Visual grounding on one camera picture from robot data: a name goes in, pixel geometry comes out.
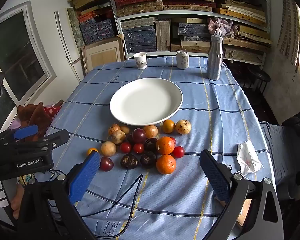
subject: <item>crumpled white tissue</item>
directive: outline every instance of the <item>crumpled white tissue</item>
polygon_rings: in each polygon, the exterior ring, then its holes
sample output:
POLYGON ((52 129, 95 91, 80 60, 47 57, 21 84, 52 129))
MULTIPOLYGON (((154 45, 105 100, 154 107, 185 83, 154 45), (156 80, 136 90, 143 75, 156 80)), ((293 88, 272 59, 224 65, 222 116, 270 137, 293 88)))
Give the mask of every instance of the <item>crumpled white tissue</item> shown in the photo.
POLYGON ((263 168, 262 163, 258 159, 258 155, 250 140, 238 143, 237 161, 241 168, 241 174, 246 176, 248 173, 254 173, 263 168))

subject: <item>orange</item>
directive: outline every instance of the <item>orange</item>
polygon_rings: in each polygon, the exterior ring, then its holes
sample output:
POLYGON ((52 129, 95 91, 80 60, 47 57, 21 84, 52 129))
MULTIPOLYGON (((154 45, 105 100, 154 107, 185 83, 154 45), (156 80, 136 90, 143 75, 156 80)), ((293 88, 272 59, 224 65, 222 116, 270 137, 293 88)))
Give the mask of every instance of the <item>orange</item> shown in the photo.
POLYGON ((158 153, 165 155, 173 152, 174 141, 171 137, 163 136, 155 144, 158 153))
POLYGON ((176 169, 176 160, 171 155, 162 155, 155 166, 161 174, 171 174, 176 169))
POLYGON ((90 148, 88 151, 87 151, 87 155, 90 155, 90 153, 92 151, 96 151, 97 153, 99 152, 96 148, 90 148))
POLYGON ((170 119, 165 120, 162 124, 162 131, 164 133, 172 133, 173 130, 175 129, 176 125, 174 124, 174 122, 170 119))

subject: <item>plate rim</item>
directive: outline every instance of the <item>plate rim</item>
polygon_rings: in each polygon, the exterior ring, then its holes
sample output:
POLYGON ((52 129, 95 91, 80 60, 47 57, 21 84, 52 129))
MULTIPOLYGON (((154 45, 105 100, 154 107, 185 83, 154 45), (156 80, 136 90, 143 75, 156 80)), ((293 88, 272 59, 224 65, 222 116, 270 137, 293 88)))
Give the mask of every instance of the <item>plate rim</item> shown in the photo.
POLYGON ((148 77, 148 78, 140 78, 140 79, 136 79, 136 80, 130 81, 129 83, 127 83, 127 84, 123 85, 121 88, 119 88, 119 89, 112 95, 112 97, 111 97, 111 99, 110 99, 109 108, 110 108, 110 112, 111 112, 112 116, 113 116, 116 120, 118 120, 119 122, 121 122, 121 123, 130 125, 130 126, 148 126, 148 125, 154 125, 154 124, 157 124, 157 123, 161 123, 161 122, 163 122, 163 121, 169 119, 170 117, 172 117, 172 116, 180 109, 180 107, 182 106, 182 103, 183 103, 183 93, 182 93, 180 87, 178 87, 175 83, 173 83, 173 82, 170 81, 170 80, 164 79, 164 78, 148 77), (146 123, 146 124, 135 124, 135 123, 127 123, 127 122, 123 122, 122 120, 119 120, 117 117, 115 117, 115 115, 113 114, 113 111, 112 111, 112 109, 111 109, 111 102, 112 102, 112 99, 113 99, 114 95, 115 95, 120 89, 122 89, 124 86, 126 86, 126 85, 128 85, 128 84, 130 84, 130 83, 133 83, 133 82, 137 82, 137 81, 143 80, 143 79, 161 79, 161 80, 164 80, 164 81, 166 81, 166 82, 172 83, 174 86, 176 86, 176 87, 179 89, 179 91, 180 91, 180 93, 181 93, 181 102, 180 102, 179 106, 177 107, 177 109, 176 109, 172 114, 170 114, 170 115, 168 115, 167 117, 165 117, 165 118, 163 118, 163 119, 161 119, 161 120, 158 120, 158 121, 156 121, 156 122, 151 122, 151 123, 146 123))

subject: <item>checkered curtain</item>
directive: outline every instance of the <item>checkered curtain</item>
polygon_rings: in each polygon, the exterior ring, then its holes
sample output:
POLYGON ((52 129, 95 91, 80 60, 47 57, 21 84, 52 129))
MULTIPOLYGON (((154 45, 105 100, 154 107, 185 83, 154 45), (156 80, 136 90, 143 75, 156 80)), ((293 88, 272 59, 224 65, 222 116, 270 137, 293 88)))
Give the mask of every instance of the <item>checkered curtain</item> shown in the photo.
POLYGON ((294 0, 283 0, 282 24, 277 49, 294 66, 298 66, 300 46, 300 22, 297 5, 294 0))

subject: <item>stool seat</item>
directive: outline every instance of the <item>stool seat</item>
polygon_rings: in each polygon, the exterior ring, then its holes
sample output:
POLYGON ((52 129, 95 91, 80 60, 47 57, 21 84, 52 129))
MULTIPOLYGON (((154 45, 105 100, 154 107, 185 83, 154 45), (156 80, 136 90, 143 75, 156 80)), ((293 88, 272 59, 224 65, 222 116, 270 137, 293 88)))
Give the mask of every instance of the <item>stool seat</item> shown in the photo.
POLYGON ((267 83, 271 81, 270 76, 257 66, 248 66, 248 71, 257 79, 260 79, 267 83))

